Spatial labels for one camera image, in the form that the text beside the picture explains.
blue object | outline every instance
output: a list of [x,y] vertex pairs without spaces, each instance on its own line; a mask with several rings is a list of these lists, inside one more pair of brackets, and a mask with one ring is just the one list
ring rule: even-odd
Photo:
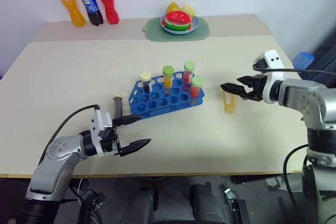
[[315,60],[314,55],[309,52],[299,52],[293,60],[295,69],[306,69]]
[[165,31],[167,31],[168,33],[171,33],[171,34],[181,35],[181,34],[188,34],[188,33],[191,33],[193,30],[195,30],[195,29],[197,28],[198,23],[199,23],[198,18],[197,18],[197,17],[194,17],[194,18],[193,18],[193,28],[191,28],[190,30],[187,30],[187,31],[173,31],[173,30],[170,30],[170,29],[165,28],[165,26],[162,25],[162,20],[164,19],[165,16],[166,16],[166,15],[163,15],[163,16],[160,18],[160,25],[161,25],[161,27],[162,27]]
[[141,115],[142,119],[145,119],[201,105],[204,97],[203,90],[200,90],[198,98],[192,99],[190,97],[190,85],[188,91],[182,89],[184,86],[182,74],[181,71],[174,73],[173,85],[170,88],[169,95],[164,93],[163,76],[152,78],[152,92],[150,93],[145,93],[142,88],[142,81],[137,81],[128,98],[132,114]]

toy watermelon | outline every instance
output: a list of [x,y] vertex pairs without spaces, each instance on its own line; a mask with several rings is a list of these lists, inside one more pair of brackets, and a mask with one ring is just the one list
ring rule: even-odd
[[186,31],[192,29],[193,22],[188,13],[175,10],[164,17],[164,26],[172,31]]

green placemat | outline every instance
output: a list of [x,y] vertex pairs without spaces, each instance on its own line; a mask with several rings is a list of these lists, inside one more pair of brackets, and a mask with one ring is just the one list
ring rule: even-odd
[[148,20],[147,24],[142,28],[142,30],[146,34],[147,39],[157,42],[205,39],[209,36],[209,26],[203,18],[198,17],[198,21],[198,26],[194,31],[183,35],[167,33],[162,29],[159,17]]

toy fruit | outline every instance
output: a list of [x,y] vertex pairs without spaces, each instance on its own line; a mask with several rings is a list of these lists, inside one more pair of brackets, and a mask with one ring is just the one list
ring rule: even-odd
[[179,8],[179,6],[177,5],[177,3],[175,3],[175,2],[171,2],[170,3],[170,5],[168,6],[168,8],[167,8],[167,14],[168,13],[170,13],[170,12],[173,12],[173,11],[175,11],[175,10],[181,10],[180,8]]
[[173,31],[186,31],[192,28],[193,22],[186,12],[175,10],[166,14],[164,17],[164,26]]
[[190,6],[190,5],[185,5],[182,7],[181,9],[182,11],[186,12],[189,14],[189,16],[191,17],[191,19],[195,18],[196,17],[196,11],[195,9]]

yellow cap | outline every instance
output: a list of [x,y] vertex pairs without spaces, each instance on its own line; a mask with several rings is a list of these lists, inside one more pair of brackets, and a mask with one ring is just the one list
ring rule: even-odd
[[151,80],[151,78],[152,78],[152,72],[151,71],[142,71],[141,73],[140,73],[140,79],[142,80],[142,81],[150,81]]

